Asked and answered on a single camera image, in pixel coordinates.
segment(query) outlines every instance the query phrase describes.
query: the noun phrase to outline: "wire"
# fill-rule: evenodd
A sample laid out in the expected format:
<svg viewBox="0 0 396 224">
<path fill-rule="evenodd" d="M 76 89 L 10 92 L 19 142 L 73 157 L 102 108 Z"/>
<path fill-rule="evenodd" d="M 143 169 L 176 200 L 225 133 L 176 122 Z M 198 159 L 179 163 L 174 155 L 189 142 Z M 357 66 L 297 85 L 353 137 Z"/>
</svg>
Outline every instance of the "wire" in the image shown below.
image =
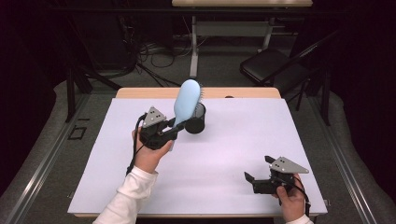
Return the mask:
<svg viewBox="0 0 396 224">
<path fill-rule="evenodd" d="M 156 80 L 157 83 L 158 83 L 160 86 L 162 86 L 162 87 L 163 87 L 163 85 L 162 85 L 161 83 L 158 82 L 157 78 L 160 79 L 160 80 L 162 80 L 162 81 L 164 81 L 164 82 L 166 83 L 167 86 L 169 86 L 169 83 L 171 83 L 171 84 L 174 84 L 174 85 L 176 85 L 176 86 L 178 86 L 178 87 L 181 87 L 180 84 L 178 84 L 178 83 L 176 83 L 176 82 L 174 82 L 174 81 L 171 81 L 171 80 L 169 80 L 169 79 L 166 79 L 166 78 L 164 78 L 164 77 L 161 77 L 160 75 L 155 74 L 154 72 L 152 72 L 151 70 L 149 70 L 145 65 L 143 65 L 143 64 L 141 64 L 141 63 L 137 63 L 136 65 L 137 65 L 138 67 L 140 67 L 142 70 L 146 71 L 146 72 L 147 72 L 152 78 L 154 78 L 154 80 Z"/>
<path fill-rule="evenodd" d="M 92 54 L 91 50 L 86 45 L 84 39 L 81 37 L 81 33 L 79 32 L 77 26 L 75 25 L 74 22 L 72 22 L 72 19 L 71 18 L 67 18 L 66 20 L 67 20 L 69 26 L 71 27 L 71 29 L 73 30 L 73 32 L 75 33 L 75 35 L 80 40 L 80 43 L 82 44 L 82 46 L 86 50 L 86 52 L 89 55 L 89 57 L 92 60 L 92 62 L 95 63 L 96 65 L 98 65 L 101 69 L 105 70 L 104 67 L 96 60 L 95 56 Z M 130 49 L 130 50 L 131 50 L 131 52 L 129 52 L 130 53 L 130 60 L 133 60 L 134 59 L 134 56 L 133 56 L 134 55 L 134 50 L 133 49 Z M 109 75 L 109 76 L 103 76 L 102 75 L 102 77 L 106 77 L 107 79 L 111 79 L 111 78 L 115 78 L 115 77 L 123 77 L 123 76 L 128 75 L 132 71 L 134 71 L 134 65 L 131 65 L 131 66 L 128 66 L 128 67 L 124 68 L 122 71 L 118 72 L 117 74 L 113 74 L 113 75 Z"/>
<path fill-rule="evenodd" d="M 171 56 L 172 56 L 172 61 L 171 61 L 169 64 L 167 64 L 167 65 L 157 65 L 157 64 L 155 64 L 154 61 L 153 61 L 154 54 L 152 54 L 152 55 L 151 55 L 151 58 L 150 58 L 150 63 L 151 63 L 154 67 L 157 67 L 157 68 L 169 67 L 169 66 L 171 66 L 171 65 L 175 62 L 175 57 L 176 57 L 175 54 L 173 54 L 173 52 L 171 52 Z"/>
<path fill-rule="evenodd" d="M 140 118 L 137 120 L 136 126 L 134 127 L 134 156 L 132 157 L 131 163 L 129 164 L 128 168 L 126 169 L 126 175 L 131 173 L 132 169 L 134 168 L 134 162 L 136 160 L 136 154 L 137 154 L 138 150 L 140 150 L 144 146 L 144 144 L 143 144 L 143 146 L 141 148 L 136 150 L 137 131 L 139 129 L 140 122 L 146 118 L 146 115 L 147 115 L 147 113 L 145 113 L 144 115 L 140 116 Z"/>
<path fill-rule="evenodd" d="M 305 214 L 309 217 L 309 208 L 311 207 L 311 202 L 309 202 L 308 195 L 306 195 L 306 193 L 305 193 L 304 185 L 301 182 L 301 180 L 299 178 L 296 178 L 295 176 L 293 177 L 294 180 L 297 180 L 297 181 L 300 182 L 301 186 L 303 186 L 302 189 L 299 188 L 298 186 L 296 186 L 295 184 L 289 183 L 289 182 L 287 182 L 287 181 L 285 181 L 285 180 L 283 180 L 283 179 L 281 179 L 281 178 L 279 178 L 277 176 L 275 176 L 274 179 L 279 181 L 279 182 L 281 182 L 281 183 L 283 183 L 283 184 L 285 184 L 285 185 L 289 185 L 289 186 L 299 190 L 304 195 L 304 197 L 305 197 Z"/>
<path fill-rule="evenodd" d="M 189 25 L 186 23 L 186 19 L 184 17 L 182 17 L 182 18 L 183 18 L 184 24 L 186 25 L 187 31 L 189 32 L 189 34 L 191 34 Z"/>
<path fill-rule="evenodd" d="M 199 47 L 199 46 L 201 46 L 202 44 L 204 44 L 204 42 L 206 42 L 206 40 L 207 40 L 208 38 L 209 38 L 209 36 L 206 36 L 205 39 L 202 40 L 201 43 L 199 43 L 199 44 L 197 45 L 197 47 Z M 186 56 L 186 55 L 188 55 L 188 54 L 190 53 L 190 51 L 192 50 L 192 47 L 187 48 L 187 45 L 188 45 L 189 42 L 190 42 L 190 41 L 186 41 L 186 46 L 185 46 L 184 48 L 174 48 L 174 49 L 181 49 L 181 51 L 180 51 L 179 53 L 176 54 L 177 57 L 184 57 L 184 56 Z M 148 49 L 148 48 L 146 48 L 146 49 L 144 49 L 144 50 L 141 50 L 141 51 L 140 51 L 140 54 L 146 55 L 146 56 L 154 55 L 154 53 L 150 54 L 150 53 L 148 53 L 148 52 L 151 51 L 151 50 L 156 50 L 156 49 L 165 49 L 165 48 L 153 48 L 153 49 Z M 181 54 L 181 53 L 184 52 L 186 49 L 188 49 L 189 51 L 187 51 L 187 53 Z"/>
</svg>

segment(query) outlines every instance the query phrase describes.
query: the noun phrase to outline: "human hand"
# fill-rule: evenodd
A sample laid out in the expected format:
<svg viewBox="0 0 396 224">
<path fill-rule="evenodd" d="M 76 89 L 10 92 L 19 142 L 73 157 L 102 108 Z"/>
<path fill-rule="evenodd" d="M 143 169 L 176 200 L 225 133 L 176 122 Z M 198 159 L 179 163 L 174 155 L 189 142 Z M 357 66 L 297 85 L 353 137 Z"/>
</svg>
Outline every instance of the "human hand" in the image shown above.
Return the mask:
<svg viewBox="0 0 396 224">
<path fill-rule="evenodd" d="M 147 172 L 154 173 L 155 168 L 157 168 L 160 159 L 169 151 L 171 148 L 173 141 L 168 141 L 163 147 L 153 150 L 148 147 L 143 147 L 143 143 L 140 141 L 140 130 L 137 130 L 137 139 L 136 141 L 136 149 L 138 152 L 136 153 L 136 159 L 134 161 L 134 165 L 139 169 Z"/>
<path fill-rule="evenodd" d="M 300 179 L 297 174 L 294 174 L 294 178 Z M 300 189 L 303 188 L 300 181 L 295 181 L 294 184 Z M 304 215 L 305 197 L 296 188 L 286 192 L 286 189 L 283 186 L 277 187 L 276 195 L 273 196 L 282 202 L 283 218 L 286 222 L 294 221 Z"/>
</svg>

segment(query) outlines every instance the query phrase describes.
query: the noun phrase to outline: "white paper sheet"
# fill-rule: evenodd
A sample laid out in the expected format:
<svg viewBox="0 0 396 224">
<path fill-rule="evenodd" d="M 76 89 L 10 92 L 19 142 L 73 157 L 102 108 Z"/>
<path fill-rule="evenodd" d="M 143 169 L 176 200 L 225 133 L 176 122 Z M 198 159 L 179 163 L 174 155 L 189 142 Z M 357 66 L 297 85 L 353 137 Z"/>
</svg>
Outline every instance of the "white paper sheet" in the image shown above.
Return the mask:
<svg viewBox="0 0 396 224">
<path fill-rule="evenodd" d="M 133 155 L 132 130 L 154 105 L 173 118 L 174 99 L 113 99 L 68 213 L 99 214 L 115 195 Z M 204 99 L 205 129 L 179 133 L 150 200 L 140 214 L 280 216 L 271 195 L 254 194 L 245 179 L 269 178 L 264 156 L 284 156 L 310 173 L 300 175 L 311 214 L 327 209 L 283 99 Z"/>
</svg>

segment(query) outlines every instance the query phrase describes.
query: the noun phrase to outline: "chair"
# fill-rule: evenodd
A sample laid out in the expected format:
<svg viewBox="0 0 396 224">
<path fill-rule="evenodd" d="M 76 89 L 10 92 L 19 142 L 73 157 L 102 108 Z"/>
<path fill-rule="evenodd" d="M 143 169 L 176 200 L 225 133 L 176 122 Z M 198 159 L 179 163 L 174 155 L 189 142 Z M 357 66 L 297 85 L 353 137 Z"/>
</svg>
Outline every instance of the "chair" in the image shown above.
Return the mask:
<svg viewBox="0 0 396 224">
<path fill-rule="evenodd" d="M 314 51 L 329 43 L 337 34 L 338 31 L 335 31 L 327 35 L 291 58 L 277 49 L 265 49 L 241 62 L 239 70 L 256 83 L 256 86 L 276 87 L 282 97 L 301 84 L 300 91 L 287 101 L 290 102 L 299 96 L 296 106 L 296 110 L 299 110 L 306 82 L 323 65 L 311 67 L 306 66 L 304 63 L 307 62 L 308 56 L 312 56 Z"/>
</svg>

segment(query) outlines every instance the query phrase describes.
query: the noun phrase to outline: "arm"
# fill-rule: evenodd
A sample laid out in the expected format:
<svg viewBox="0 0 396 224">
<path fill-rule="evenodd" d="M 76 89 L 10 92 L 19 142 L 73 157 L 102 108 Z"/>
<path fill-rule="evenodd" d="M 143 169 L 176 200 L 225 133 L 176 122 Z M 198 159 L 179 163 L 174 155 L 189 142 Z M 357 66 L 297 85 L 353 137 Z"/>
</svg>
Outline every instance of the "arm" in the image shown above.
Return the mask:
<svg viewBox="0 0 396 224">
<path fill-rule="evenodd" d="M 303 215 L 299 219 L 296 219 L 291 222 L 287 222 L 286 224 L 314 224 L 314 223 L 311 221 L 311 219 L 309 219 L 309 217 L 307 217 L 306 215 Z"/>
<path fill-rule="evenodd" d="M 137 148 L 141 148 L 142 143 L 138 139 L 139 134 L 136 143 Z M 123 184 L 117 189 L 117 194 L 93 224 L 135 223 L 137 212 L 149 197 L 157 179 L 155 168 L 171 146 L 172 141 L 158 150 L 142 147 L 136 154 L 131 173 L 125 177 Z"/>
</svg>

